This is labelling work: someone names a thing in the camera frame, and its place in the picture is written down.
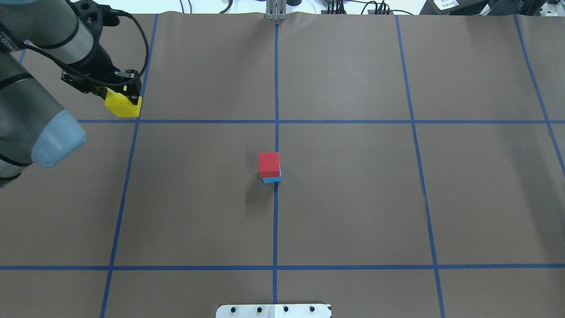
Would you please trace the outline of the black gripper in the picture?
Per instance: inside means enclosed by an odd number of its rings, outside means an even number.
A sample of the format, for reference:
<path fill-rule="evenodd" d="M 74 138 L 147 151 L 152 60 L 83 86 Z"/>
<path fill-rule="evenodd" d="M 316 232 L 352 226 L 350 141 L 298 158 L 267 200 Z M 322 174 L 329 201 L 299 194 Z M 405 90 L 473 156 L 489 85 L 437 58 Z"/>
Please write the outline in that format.
<path fill-rule="evenodd" d="M 69 67 L 93 80 L 112 84 L 111 87 L 94 84 L 77 75 L 63 71 L 61 80 L 78 91 L 82 93 L 93 93 L 95 96 L 106 99 L 108 89 L 111 89 L 125 96 L 132 105 L 140 105 L 142 101 L 140 94 L 143 88 L 140 79 L 137 78 L 127 85 L 120 85 L 120 83 L 132 80 L 135 76 L 139 75 L 139 72 L 136 70 L 122 71 L 115 67 L 108 53 L 99 43 L 93 46 L 93 50 L 83 58 L 83 60 L 72 63 Z"/>

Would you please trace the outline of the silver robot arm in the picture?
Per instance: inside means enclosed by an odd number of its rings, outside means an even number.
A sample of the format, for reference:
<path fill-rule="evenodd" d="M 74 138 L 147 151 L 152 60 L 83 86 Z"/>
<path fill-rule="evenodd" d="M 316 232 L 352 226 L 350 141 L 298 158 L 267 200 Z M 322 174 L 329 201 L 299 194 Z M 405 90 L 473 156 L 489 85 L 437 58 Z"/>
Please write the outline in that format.
<path fill-rule="evenodd" d="M 87 133 L 13 56 L 30 50 L 54 62 L 61 79 L 81 93 L 104 100 L 116 117 L 137 117 L 143 102 L 141 76 L 149 42 L 136 18 L 93 0 L 3 0 L 1 2 L 0 179 L 4 187 L 30 165 L 57 165 L 79 149 Z M 131 19 L 145 47 L 143 68 L 120 70 L 100 44 L 105 27 Z"/>

